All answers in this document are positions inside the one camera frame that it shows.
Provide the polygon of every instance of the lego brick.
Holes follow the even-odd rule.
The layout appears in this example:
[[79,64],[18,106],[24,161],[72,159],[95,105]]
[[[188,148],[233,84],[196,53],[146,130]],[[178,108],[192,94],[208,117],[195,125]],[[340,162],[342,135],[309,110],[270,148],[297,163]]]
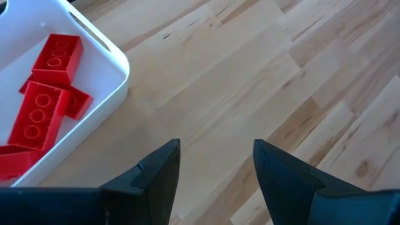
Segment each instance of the lego brick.
[[36,81],[36,78],[33,76],[33,74],[31,74],[28,78],[27,78],[27,80],[25,81],[25,83],[21,86],[21,88],[19,88],[19,93],[21,93],[21,94],[25,94],[25,90],[26,90],[26,87],[28,86],[28,82],[29,81]]
[[8,144],[48,151],[56,142],[70,94],[60,88],[29,81]]
[[44,84],[70,85],[83,53],[79,36],[50,34],[39,54],[32,73]]
[[[26,86],[29,81],[36,81],[35,77],[31,75],[24,85],[19,89],[21,94],[25,93]],[[57,88],[61,88],[69,91],[71,97],[69,99],[69,104],[67,106],[66,116],[72,119],[80,120],[82,119],[85,112],[88,110],[89,106],[93,102],[93,97],[86,94],[83,91],[80,91],[72,86],[67,85],[54,85]]]
[[0,181],[22,176],[43,155],[43,152],[21,146],[0,146]]

